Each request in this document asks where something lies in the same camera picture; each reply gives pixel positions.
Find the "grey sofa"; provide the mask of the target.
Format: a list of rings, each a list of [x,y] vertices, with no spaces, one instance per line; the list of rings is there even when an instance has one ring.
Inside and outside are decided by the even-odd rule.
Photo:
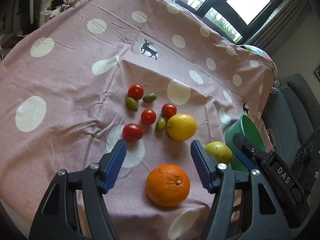
[[[273,88],[263,121],[276,152],[283,159],[293,158],[319,128],[319,102],[304,77],[293,74]]]

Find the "framed wall picture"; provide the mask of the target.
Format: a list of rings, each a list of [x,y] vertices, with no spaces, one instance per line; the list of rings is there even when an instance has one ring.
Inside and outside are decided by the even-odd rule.
[[[320,81],[320,66],[316,68],[316,70],[314,71],[314,74],[317,77],[317,79]]]

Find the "red cherry tomato back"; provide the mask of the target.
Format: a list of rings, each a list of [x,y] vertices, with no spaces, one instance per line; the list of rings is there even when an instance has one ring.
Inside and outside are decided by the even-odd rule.
[[[143,98],[144,89],[140,85],[131,85],[127,91],[127,96],[138,101]]]

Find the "round yellow lemon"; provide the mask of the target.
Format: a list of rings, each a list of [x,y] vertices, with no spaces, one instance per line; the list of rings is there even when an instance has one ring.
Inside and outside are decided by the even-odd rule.
[[[195,118],[189,114],[173,115],[167,122],[167,133],[169,137],[177,141],[190,139],[197,130]]]

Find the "black speaker box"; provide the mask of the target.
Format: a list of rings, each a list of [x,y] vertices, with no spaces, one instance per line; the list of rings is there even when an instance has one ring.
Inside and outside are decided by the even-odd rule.
[[[291,171],[297,178],[307,173],[313,174],[319,170],[319,128],[298,150]]]

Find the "yellow pear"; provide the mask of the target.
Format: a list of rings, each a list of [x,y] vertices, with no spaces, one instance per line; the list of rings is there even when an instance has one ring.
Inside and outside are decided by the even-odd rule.
[[[204,150],[212,154],[218,163],[230,164],[233,159],[233,153],[231,149],[223,142],[214,141],[207,144]]]

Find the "pink polka dot tablecloth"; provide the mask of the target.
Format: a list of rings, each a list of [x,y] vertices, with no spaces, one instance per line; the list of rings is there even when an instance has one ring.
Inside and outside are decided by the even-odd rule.
[[[166,103],[197,122],[203,145],[243,113],[261,114],[277,68],[228,42],[169,0],[81,0],[19,42],[1,62],[1,203],[28,236],[60,169],[109,152],[126,124]],[[140,85],[152,103],[126,106]]]

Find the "green olive fruit left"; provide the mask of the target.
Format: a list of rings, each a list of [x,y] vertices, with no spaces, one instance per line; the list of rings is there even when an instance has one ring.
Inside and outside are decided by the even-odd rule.
[[[131,111],[136,112],[138,110],[138,102],[132,97],[126,98],[126,106]]]

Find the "red cherry tomato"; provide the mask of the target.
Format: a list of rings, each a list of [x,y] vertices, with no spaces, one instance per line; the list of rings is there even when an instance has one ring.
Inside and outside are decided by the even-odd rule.
[[[162,106],[161,116],[165,119],[170,119],[172,116],[176,115],[177,107],[173,104],[166,103]]]
[[[143,124],[151,125],[156,121],[157,115],[153,110],[146,109],[141,113],[140,118]]]
[[[127,124],[123,128],[123,139],[140,140],[143,137],[143,129],[137,124]]]
[[[144,89],[140,85],[131,85],[127,91],[127,96],[138,101],[143,98]]]

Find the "green olive fruit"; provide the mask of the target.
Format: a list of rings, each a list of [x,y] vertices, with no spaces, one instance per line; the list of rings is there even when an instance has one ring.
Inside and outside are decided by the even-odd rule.
[[[156,130],[163,131],[165,130],[166,126],[167,126],[166,119],[163,117],[160,117],[156,122]]]
[[[154,102],[156,99],[157,99],[157,95],[156,95],[155,93],[149,93],[149,94],[146,94],[146,95],[143,97],[143,101],[146,102],[146,103],[152,103],[152,102]]]
[[[131,111],[136,112],[138,110],[138,102],[132,97],[126,98],[126,106]]]

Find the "green olive fruit back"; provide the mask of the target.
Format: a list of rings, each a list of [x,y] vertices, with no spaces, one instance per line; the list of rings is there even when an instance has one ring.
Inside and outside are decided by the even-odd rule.
[[[156,99],[157,99],[157,95],[156,95],[155,93],[149,93],[149,94],[146,94],[146,95],[143,97],[143,101],[146,102],[146,103],[152,103],[152,102],[154,102]]]

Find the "red cherry tomato middle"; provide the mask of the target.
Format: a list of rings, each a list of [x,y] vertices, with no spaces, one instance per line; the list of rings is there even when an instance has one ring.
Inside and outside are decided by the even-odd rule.
[[[141,113],[140,118],[143,124],[151,125],[156,121],[157,115],[153,110],[146,109]]]

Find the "red cherry tomato right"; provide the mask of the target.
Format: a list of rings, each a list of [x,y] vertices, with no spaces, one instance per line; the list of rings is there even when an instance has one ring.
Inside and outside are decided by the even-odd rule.
[[[172,116],[176,115],[177,107],[173,104],[166,103],[162,106],[161,116],[165,119],[170,119]]]

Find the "orange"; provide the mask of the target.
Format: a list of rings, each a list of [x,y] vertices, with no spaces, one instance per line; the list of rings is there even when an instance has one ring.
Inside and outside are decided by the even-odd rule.
[[[190,192],[190,180],[180,167],[163,164],[154,168],[145,183],[147,196],[163,207],[178,206]]]

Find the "green olive fruit centre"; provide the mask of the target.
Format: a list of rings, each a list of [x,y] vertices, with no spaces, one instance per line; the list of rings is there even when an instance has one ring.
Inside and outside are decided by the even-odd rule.
[[[167,126],[166,119],[163,117],[160,117],[156,122],[156,130],[163,131],[165,130],[166,126]]]

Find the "red cherry tomato front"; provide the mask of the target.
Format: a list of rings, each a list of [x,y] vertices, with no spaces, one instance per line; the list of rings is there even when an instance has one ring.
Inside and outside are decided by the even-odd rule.
[[[123,139],[140,140],[143,137],[143,129],[137,124],[127,124],[123,128]]]

